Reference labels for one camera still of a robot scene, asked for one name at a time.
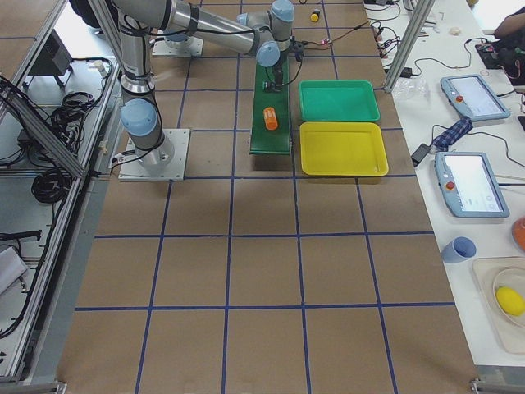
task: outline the plastic bag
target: plastic bag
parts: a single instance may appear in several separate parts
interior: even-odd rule
[[[424,78],[399,78],[392,89],[392,96],[400,100],[410,100],[414,97],[428,99],[430,90]]]

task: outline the green tray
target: green tray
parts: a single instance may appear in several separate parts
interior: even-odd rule
[[[367,80],[303,80],[299,84],[303,121],[378,121],[379,109]]]

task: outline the green conveyor belt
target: green conveyor belt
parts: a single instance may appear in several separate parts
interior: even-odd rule
[[[289,80],[288,59],[283,63],[283,84]],[[265,92],[263,84],[267,81],[264,67],[257,64],[255,72],[255,95],[253,96],[252,133],[250,154],[290,154],[290,95],[289,86],[281,92]],[[269,131],[264,126],[263,110],[274,107],[279,126]]]

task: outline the blue cup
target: blue cup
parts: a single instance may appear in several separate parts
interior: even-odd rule
[[[454,238],[441,252],[446,263],[461,263],[471,259],[476,254],[474,242],[466,236]]]

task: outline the yellow ball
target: yellow ball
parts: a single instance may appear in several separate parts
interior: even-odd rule
[[[500,287],[495,293],[495,298],[502,310],[507,314],[519,316],[525,312],[525,300],[516,290],[510,287]]]

